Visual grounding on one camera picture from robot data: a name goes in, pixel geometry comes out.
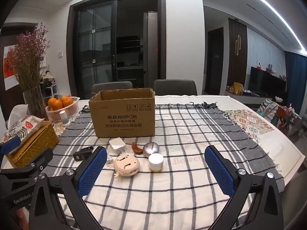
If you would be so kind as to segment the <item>silver round speaker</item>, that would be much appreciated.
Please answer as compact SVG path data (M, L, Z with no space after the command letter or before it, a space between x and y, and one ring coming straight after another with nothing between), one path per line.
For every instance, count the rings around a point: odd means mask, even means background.
M143 146L143 155L149 157L151 154L159 153L160 146L156 142L149 142Z

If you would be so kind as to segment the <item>patterned floral mat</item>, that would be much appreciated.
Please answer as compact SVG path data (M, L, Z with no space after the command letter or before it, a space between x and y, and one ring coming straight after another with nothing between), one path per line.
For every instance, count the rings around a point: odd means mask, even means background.
M250 138L257 139L260 135L273 131L266 120L263 121L249 110L229 110L225 112Z

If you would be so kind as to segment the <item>white cylinder wooden base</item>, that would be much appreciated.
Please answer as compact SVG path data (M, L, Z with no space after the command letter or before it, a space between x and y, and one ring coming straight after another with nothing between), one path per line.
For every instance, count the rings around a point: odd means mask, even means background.
M148 158L148 168L151 172L161 172L163 170L164 157L159 153L153 153Z

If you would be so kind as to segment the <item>small white cup lamp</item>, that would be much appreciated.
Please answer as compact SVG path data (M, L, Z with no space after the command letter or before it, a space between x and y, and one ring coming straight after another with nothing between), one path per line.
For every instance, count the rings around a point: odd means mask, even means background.
M60 111L59 116L60 116L61 122L64 126L67 126L68 124L70 124L69 117L68 117L67 112L65 110Z

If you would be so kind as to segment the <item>black glass sliding door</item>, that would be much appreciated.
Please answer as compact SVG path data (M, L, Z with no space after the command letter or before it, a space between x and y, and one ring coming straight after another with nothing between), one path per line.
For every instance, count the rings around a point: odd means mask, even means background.
M117 9L117 1L70 7L67 68L73 95L89 99L93 85L117 81Z

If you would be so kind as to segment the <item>blue curtain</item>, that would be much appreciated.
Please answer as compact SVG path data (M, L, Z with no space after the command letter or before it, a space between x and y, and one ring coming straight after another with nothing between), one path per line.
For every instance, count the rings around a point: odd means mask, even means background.
M306 89L306 56L285 51L287 105L300 113Z

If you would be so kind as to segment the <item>dried purple flowers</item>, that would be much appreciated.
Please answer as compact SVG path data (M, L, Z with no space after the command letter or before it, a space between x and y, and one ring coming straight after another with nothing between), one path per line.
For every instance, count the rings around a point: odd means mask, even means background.
M12 68L23 92L40 85L43 60L50 47L45 25L36 26L33 32L27 31L17 36L17 44L12 49Z

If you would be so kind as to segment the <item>brown leather piece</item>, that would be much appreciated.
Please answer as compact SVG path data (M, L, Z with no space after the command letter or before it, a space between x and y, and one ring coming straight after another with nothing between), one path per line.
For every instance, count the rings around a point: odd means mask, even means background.
M137 145L135 142L133 142L133 143L131 144L131 147L132 147L132 150L133 150L133 152L134 152L135 154L137 154L137 155L142 155L143 149L140 149L140 148L138 147L138 145Z

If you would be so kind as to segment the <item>black bike light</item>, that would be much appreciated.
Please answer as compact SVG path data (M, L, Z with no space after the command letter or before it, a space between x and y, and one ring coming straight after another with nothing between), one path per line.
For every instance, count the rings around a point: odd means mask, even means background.
M93 149L94 149L93 146L89 146L74 152L73 153L74 160L75 161L87 160L91 156Z

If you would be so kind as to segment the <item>white power adapter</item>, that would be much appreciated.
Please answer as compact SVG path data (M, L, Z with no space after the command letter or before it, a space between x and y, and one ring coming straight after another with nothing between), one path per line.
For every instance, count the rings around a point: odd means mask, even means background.
M126 143L121 138L114 138L109 141L109 152L112 155L120 155L126 151Z

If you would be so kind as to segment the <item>silver refrigerator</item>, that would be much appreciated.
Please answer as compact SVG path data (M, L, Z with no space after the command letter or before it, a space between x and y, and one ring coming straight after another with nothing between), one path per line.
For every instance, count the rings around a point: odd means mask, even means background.
M144 13L144 86L153 88L158 78L158 13Z

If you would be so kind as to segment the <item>plaid grey white cloth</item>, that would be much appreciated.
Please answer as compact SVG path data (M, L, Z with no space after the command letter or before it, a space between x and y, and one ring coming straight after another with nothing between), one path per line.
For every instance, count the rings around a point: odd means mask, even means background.
M143 155L137 157L140 170L132 177L115 177L113 168L103 168L84 197L103 229L208 229L228 201L205 162L209 145L250 174L271 172L278 189L285 189L268 151L215 107L158 105L155 136L124 142L130 155L133 143L143 147L156 142L163 168L151 172Z

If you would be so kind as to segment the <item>grey chair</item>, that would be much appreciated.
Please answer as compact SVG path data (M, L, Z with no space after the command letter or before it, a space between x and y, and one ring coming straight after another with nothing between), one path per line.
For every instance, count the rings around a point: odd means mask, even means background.
M156 80L153 85L153 90L157 96L197 95L196 84L193 80Z
M105 90L119 90L119 89L132 89L133 84L130 81L115 81L110 83L94 84L91 87L92 95L95 95Z

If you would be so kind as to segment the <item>woven tissue box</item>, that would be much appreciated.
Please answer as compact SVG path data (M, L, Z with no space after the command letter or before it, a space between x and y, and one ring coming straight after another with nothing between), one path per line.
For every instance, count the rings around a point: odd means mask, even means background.
M40 152L53 149L59 142L50 121L43 121L41 128L34 133L17 151L6 157L14 168L22 168L30 163Z

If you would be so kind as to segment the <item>beige round cable reel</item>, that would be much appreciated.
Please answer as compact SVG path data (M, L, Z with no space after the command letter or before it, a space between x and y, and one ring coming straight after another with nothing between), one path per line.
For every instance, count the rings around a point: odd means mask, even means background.
M140 163L133 155L122 154L113 162L114 177L131 177L139 172Z

